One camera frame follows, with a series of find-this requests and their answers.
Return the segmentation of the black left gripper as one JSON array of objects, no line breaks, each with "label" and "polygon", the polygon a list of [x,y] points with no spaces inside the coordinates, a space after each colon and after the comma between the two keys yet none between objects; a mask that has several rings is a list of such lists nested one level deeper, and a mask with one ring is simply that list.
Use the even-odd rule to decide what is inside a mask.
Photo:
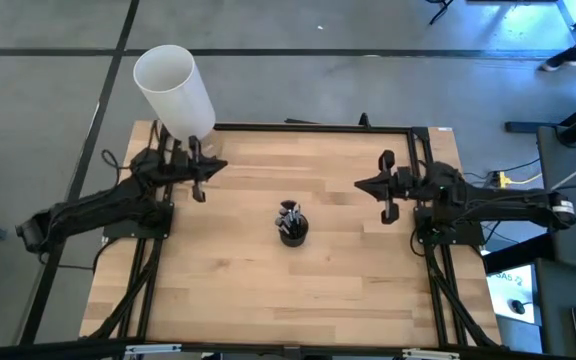
[{"label": "black left gripper", "polygon": [[[205,174],[202,168],[201,143],[196,136],[192,135],[188,138],[187,145],[187,150],[182,150],[180,147],[173,150],[173,176],[178,182],[192,180],[193,199],[196,202],[205,202],[206,195],[202,188]],[[206,177],[211,178],[227,166],[228,162],[218,158],[209,158],[207,165],[210,168],[206,171]]]}]

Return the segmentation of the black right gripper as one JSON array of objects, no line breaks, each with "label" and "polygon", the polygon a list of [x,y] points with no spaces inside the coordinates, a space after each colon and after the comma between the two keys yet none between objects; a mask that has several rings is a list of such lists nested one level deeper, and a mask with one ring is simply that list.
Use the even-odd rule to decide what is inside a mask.
[{"label": "black right gripper", "polygon": [[417,180],[410,167],[395,167],[395,154],[392,150],[385,150],[380,155],[378,165],[378,175],[357,180],[354,185],[384,202],[381,223],[392,224],[399,219],[399,206],[394,203],[394,199],[408,199],[417,186]]}]

